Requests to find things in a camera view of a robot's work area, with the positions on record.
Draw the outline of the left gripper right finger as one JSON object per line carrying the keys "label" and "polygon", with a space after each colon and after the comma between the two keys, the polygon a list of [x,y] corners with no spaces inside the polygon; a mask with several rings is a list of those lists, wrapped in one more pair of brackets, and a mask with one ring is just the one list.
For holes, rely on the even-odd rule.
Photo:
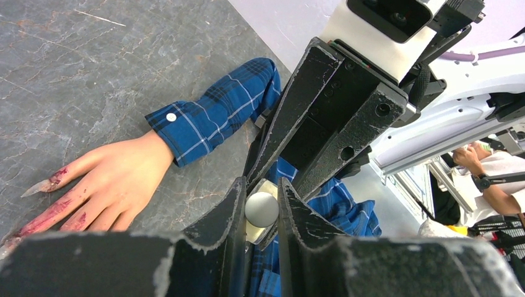
{"label": "left gripper right finger", "polygon": [[508,263],[468,238],[359,238],[278,183],[282,296],[522,296]]}

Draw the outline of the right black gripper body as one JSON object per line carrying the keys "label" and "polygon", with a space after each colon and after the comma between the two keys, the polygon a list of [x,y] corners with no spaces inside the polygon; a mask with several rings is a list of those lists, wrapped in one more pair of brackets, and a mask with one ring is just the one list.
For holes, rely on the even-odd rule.
{"label": "right black gripper body", "polygon": [[306,112],[279,157],[298,170],[341,170],[367,147],[343,135],[382,77],[352,58],[325,55],[305,56],[294,75],[285,107]]}

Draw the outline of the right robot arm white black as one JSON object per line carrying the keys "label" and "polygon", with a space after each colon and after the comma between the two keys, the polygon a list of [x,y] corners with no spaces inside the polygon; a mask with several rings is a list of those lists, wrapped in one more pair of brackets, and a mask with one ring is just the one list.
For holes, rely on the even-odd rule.
{"label": "right robot arm white black", "polygon": [[368,163],[395,174],[524,117],[524,37],[450,52],[482,1],[339,1],[249,151],[252,191],[283,158],[310,199]]}

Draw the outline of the nail polish bottle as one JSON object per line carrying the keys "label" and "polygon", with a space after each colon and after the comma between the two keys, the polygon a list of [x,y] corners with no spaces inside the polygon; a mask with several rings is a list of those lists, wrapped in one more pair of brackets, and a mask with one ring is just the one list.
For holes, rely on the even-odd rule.
{"label": "nail polish bottle", "polygon": [[260,244],[279,217],[278,188],[262,179],[250,192],[245,204],[246,240]]}

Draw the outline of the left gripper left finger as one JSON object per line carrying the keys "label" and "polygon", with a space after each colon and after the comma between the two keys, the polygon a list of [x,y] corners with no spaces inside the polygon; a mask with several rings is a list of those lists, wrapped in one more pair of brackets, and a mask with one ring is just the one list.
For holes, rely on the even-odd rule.
{"label": "left gripper left finger", "polygon": [[52,232],[1,266],[2,296],[242,296],[246,181],[182,231]]}

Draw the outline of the grey nail polish cap brush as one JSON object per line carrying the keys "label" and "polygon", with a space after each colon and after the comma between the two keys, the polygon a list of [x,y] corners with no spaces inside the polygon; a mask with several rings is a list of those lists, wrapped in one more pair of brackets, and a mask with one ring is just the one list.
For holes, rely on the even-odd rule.
{"label": "grey nail polish cap brush", "polygon": [[278,216],[278,201],[270,193],[256,192],[247,198],[245,217],[253,226],[267,228],[276,222]]}

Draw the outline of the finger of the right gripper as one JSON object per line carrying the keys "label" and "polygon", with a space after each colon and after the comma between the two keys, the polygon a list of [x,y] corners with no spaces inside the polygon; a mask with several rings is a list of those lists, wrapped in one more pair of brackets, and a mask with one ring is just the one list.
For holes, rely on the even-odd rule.
{"label": "finger of the right gripper", "polygon": [[252,191],[296,133],[316,98],[336,73],[343,58],[318,37],[312,38],[283,89],[277,105],[249,150],[246,190]]}
{"label": "finger of the right gripper", "polygon": [[407,94],[397,87],[378,84],[349,119],[342,121],[305,171],[293,182],[298,196],[309,201],[322,185],[334,177],[363,149],[377,139],[406,111]]}

